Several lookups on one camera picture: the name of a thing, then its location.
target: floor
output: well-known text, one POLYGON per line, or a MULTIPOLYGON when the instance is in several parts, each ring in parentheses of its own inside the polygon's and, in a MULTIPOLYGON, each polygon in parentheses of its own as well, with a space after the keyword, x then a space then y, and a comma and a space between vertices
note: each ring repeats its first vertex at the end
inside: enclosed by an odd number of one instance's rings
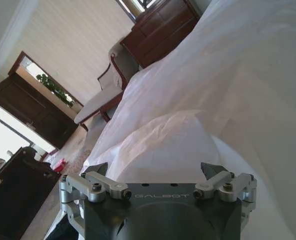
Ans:
MULTIPOLYGON (((112 117, 114 111, 115 108, 109 111, 108 115, 112 117)), ((89 129, 88 133, 82 127, 78 127, 63 148, 53 156, 47 156, 44 161, 54 166, 64 158, 67 165, 61 173, 63 175, 79 173, 83 162, 90 155, 105 125, 106 122, 100 115, 90 118, 86 121, 86 126, 89 129)), ((60 197, 59 185, 57 183, 21 239, 43 240, 48 230, 55 227, 56 224, 53 224, 53 222, 59 217, 59 210, 60 197)))

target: chair cushion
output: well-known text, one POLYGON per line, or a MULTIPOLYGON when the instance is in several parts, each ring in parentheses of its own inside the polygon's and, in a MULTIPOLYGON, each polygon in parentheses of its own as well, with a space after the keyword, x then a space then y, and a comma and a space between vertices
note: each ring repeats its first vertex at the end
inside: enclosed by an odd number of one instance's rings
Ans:
POLYGON ((82 123, 87 117, 92 115, 95 111, 99 110, 104 104, 108 103, 114 97, 122 92, 122 89, 116 87, 114 84, 107 86, 101 92, 91 98, 87 104, 81 109, 81 111, 74 118, 76 124, 82 123))

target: green leaves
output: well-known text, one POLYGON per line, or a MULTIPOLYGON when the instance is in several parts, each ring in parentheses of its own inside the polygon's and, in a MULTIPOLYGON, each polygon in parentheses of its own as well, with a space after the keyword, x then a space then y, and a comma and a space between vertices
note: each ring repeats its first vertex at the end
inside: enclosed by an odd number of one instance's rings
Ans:
POLYGON ((61 101, 63 101, 65 104, 67 104, 69 107, 72 107, 74 104, 74 101, 69 99, 72 99, 69 94, 67 94, 64 90, 62 90, 52 79, 50 76, 47 76, 45 74, 37 75, 37 80, 42 83, 48 90, 50 90, 55 96, 57 96, 61 101))

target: white sheet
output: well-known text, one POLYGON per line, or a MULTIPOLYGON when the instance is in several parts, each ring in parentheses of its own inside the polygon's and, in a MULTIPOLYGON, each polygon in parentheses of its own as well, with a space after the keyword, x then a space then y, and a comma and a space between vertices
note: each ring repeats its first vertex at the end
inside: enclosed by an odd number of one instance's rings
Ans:
POLYGON ((259 179, 243 239, 296 237, 296 0, 213 0, 131 79, 84 169, 109 162, 119 181, 194 182, 201 160, 259 179))

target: metal bracket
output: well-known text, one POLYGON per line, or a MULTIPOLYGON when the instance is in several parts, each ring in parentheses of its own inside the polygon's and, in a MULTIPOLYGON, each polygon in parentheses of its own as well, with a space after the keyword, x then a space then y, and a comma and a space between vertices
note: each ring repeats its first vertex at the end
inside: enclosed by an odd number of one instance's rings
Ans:
POLYGON ((219 197, 225 202, 242 200, 241 230, 249 221, 249 214, 256 208, 257 180, 251 174, 242 173, 234 178, 228 185, 219 188, 219 197))
POLYGON ((214 192, 219 189, 224 183, 232 180, 232 174, 227 171, 221 171, 209 180, 203 183, 197 183, 193 195, 196 199, 211 199, 214 192))
POLYGON ((219 198, 228 203, 242 201, 241 230, 249 221, 249 214, 256 207, 257 180, 251 174, 242 173, 237 178, 234 174, 221 171, 204 183, 197 183, 193 195, 196 199, 205 200, 214 196, 218 191, 219 198))
POLYGON ((105 199, 108 192, 113 199, 128 200, 131 191, 128 185, 113 181, 97 172, 91 171, 65 175, 59 183, 61 209, 68 214, 70 224, 84 237, 85 222, 80 214, 80 208, 75 200, 88 198, 90 202, 99 203, 105 199))

